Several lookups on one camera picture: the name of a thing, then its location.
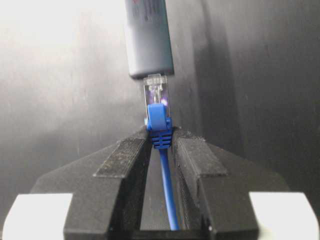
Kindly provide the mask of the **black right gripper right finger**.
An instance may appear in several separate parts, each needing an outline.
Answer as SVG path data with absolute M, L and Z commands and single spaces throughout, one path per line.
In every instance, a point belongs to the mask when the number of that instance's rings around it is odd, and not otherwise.
M 208 240 L 256 240 L 249 193 L 290 189 L 277 172 L 180 127 L 173 129 L 172 156 L 182 229 L 200 230 Z

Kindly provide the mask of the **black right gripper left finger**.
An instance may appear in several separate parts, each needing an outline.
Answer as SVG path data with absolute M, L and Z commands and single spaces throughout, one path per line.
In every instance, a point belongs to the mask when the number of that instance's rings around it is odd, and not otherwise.
M 39 177 L 33 194 L 71 193 L 66 240 L 106 240 L 141 226 L 152 144 L 146 128 Z

